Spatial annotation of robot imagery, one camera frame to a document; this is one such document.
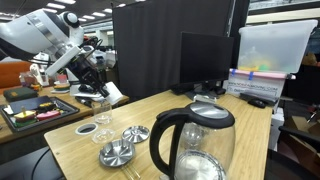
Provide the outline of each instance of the electric kettle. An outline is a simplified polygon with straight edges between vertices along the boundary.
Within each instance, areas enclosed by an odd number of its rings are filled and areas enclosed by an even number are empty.
[[[185,108],[160,113],[150,134],[153,163],[171,180],[224,180],[235,145],[234,116],[208,102],[193,102]],[[174,127],[169,164],[160,155],[160,139]]]

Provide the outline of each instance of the clear plastic bin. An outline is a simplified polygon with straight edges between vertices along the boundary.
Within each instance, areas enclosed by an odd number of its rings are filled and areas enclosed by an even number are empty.
[[[238,69],[296,73],[317,20],[240,28]]]

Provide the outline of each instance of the black kettle handle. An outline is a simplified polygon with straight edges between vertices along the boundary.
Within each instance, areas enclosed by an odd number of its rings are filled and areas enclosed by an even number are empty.
[[[179,138],[183,129],[184,124],[189,120],[189,113],[185,108],[172,109],[160,113],[157,116],[157,120],[154,123],[149,141],[150,155],[153,163],[157,168],[164,174],[168,175],[170,179],[174,179],[175,162],[178,150]],[[175,125],[171,149],[169,165],[166,164],[159,153],[159,143],[163,132],[170,126]]]

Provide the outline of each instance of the black curtain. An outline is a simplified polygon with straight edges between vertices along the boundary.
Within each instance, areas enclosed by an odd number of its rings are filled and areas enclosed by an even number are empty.
[[[181,32],[228,36],[233,0],[148,0],[113,9],[120,91],[136,101],[179,83]]]

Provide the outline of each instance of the black monitor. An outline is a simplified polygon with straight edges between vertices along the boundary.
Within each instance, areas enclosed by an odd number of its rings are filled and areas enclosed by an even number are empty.
[[[182,32],[180,84],[192,84],[195,94],[216,97],[217,82],[227,80],[232,61],[233,38]]]

